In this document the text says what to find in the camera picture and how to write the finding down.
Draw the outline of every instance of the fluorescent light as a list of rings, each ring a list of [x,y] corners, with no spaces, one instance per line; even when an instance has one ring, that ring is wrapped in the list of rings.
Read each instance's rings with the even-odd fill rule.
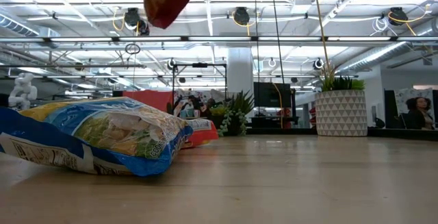
[[[189,41],[249,41],[249,36],[190,36]]]
[[[22,71],[27,71],[30,73],[47,74],[47,71],[35,67],[18,67],[17,69],[20,69]]]
[[[280,40],[280,41],[319,41],[321,40],[321,37],[319,36],[280,36],[280,37],[276,37],[276,36],[261,36],[259,37],[260,41],[276,41],[276,40]]]
[[[81,78],[82,76],[47,76],[48,78]]]
[[[427,37],[419,37],[419,36],[401,36],[397,38],[399,41],[437,41],[438,36],[427,36]]]
[[[77,86],[81,87],[81,88],[88,88],[88,89],[96,88],[96,86],[94,86],[92,84],[78,84]]]
[[[52,42],[111,42],[112,38],[50,38]]]
[[[150,41],[176,41],[181,40],[179,36],[133,36],[119,38],[122,42],[150,42]]]
[[[0,42],[44,42],[42,38],[0,38]]]
[[[69,82],[67,82],[65,80],[62,80],[62,79],[53,79],[53,81],[58,82],[60,84],[71,85],[71,83],[69,83]]]
[[[290,88],[315,88],[313,86],[290,86]]]
[[[331,36],[328,38],[328,40],[330,41],[386,41],[386,40],[390,40],[391,37],[390,36],[375,36],[375,37],[371,37],[371,36],[342,36],[342,37],[334,37]]]

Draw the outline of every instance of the duct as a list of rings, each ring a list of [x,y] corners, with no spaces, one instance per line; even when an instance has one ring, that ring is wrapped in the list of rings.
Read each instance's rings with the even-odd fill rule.
[[[142,50],[188,50],[195,46],[203,46],[201,43],[190,43],[182,47],[168,47],[168,46],[156,46],[156,47],[144,47]],[[37,47],[29,46],[26,47],[26,51],[117,51],[125,50],[126,45],[60,45],[57,48],[47,48],[47,47]],[[11,46],[11,49],[22,49],[22,46]]]
[[[438,19],[434,18],[414,28],[417,36],[438,36]],[[410,36],[410,32],[403,33],[400,36]],[[365,53],[347,61],[339,67],[338,73],[347,71],[360,71],[371,68],[390,60],[394,57],[408,53],[412,50],[412,42],[395,42],[385,47],[370,49]]]
[[[12,30],[22,36],[39,36],[37,28],[22,21],[20,18],[7,13],[5,10],[0,10],[0,27]]]

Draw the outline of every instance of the potted plant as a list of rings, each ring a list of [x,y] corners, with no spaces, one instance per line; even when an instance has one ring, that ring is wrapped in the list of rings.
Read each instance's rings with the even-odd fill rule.
[[[254,99],[249,91],[238,93],[231,98],[224,109],[224,116],[218,128],[219,136],[244,136],[246,134],[246,115],[254,108]]]
[[[316,129],[321,136],[367,136],[365,84],[322,70],[322,92],[315,97]]]

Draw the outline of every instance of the person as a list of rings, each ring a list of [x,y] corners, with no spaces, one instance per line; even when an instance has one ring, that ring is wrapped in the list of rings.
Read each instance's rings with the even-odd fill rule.
[[[433,119],[427,113],[430,110],[430,99],[424,97],[411,98],[406,101],[406,105],[409,109],[408,121],[405,121],[407,129],[435,129]]]

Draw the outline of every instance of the ceiling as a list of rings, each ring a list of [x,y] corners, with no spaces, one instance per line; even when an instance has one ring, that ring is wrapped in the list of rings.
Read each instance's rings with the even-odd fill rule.
[[[407,13],[409,18],[424,18],[411,23],[416,27],[438,13],[438,0],[352,0],[345,7],[342,5],[343,0],[320,0],[321,13],[324,17],[336,7],[342,7],[337,12],[335,19],[332,19],[324,26],[326,36],[393,36],[394,34],[403,34],[408,32],[406,26],[389,25],[381,32],[376,31],[376,20],[382,14],[387,14],[392,7],[401,7]],[[272,0],[190,0],[185,9],[180,13],[178,19],[167,29],[151,27],[151,36],[320,36],[318,28],[318,9],[315,0],[275,0],[274,7]],[[207,20],[208,11],[211,10],[211,28]],[[251,18],[255,18],[256,12],[259,15],[257,26],[249,28],[237,26],[232,17],[236,7],[246,7]],[[142,0],[0,0],[0,14],[7,12],[27,22],[33,27],[48,27],[57,32],[62,37],[91,37],[91,36],[132,36],[134,31],[127,29],[118,31],[114,28],[122,26],[121,20],[113,21],[113,17],[120,17],[127,8],[140,8],[140,15],[145,16]],[[92,21],[91,26],[87,21],[78,16],[82,14],[87,20]],[[20,35],[0,27],[0,37],[19,37]],[[162,50],[161,43],[145,43],[142,45],[142,51],[135,57],[132,57],[131,64],[143,64],[146,69],[136,69],[136,74],[158,74],[165,75],[169,72],[166,70],[168,60],[173,58],[178,63],[207,62],[216,63],[226,62],[229,47],[236,47],[232,44],[203,44],[193,45],[188,42],[169,42],[165,43],[171,50]],[[9,44],[16,50],[26,51],[29,45],[19,43]],[[31,55],[44,60],[49,60],[49,51],[52,51],[52,58],[59,58],[58,64],[74,64],[84,62],[84,64],[126,64],[127,55],[120,58],[120,53],[125,50],[124,45],[108,50],[71,50],[78,47],[74,44],[61,44],[70,50],[60,49],[38,49],[38,45],[30,45],[33,49],[27,51]],[[301,45],[300,47],[291,45],[281,45],[279,51],[276,45],[261,45],[251,47],[253,58],[261,60],[265,74],[279,73],[277,65],[270,66],[272,60],[278,62],[280,53],[283,58],[283,68],[285,74],[309,74],[312,72],[312,63],[318,58],[324,58],[324,49],[321,46]],[[367,45],[348,45],[327,47],[328,57],[335,63],[343,63],[369,49]],[[409,57],[418,58],[418,55],[411,54]],[[399,62],[399,59],[390,60],[384,63],[385,66],[391,66]],[[432,66],[424,66],[422,61],[400,66],[401,69],[411,68],[421,71],[425,68],[436,67],[438,62]],[[111,72],[120,75],[133,75],[134,68],[111,67]],[[75,70],[71,74],[95,74],[96,70],[87,69],[86,72],[78,73]],[[199,73],[196,69],[187,69],[185,73]],[[212,67],[204,69],[203,74],[218,74],[215,78],[205,78],[202,82],[190,80],[187,85],[196,85],[201,82],[202,85],[223,82],[221,75]],[[137,79],[136,84],[141,88],[164,87],[162,79]]]

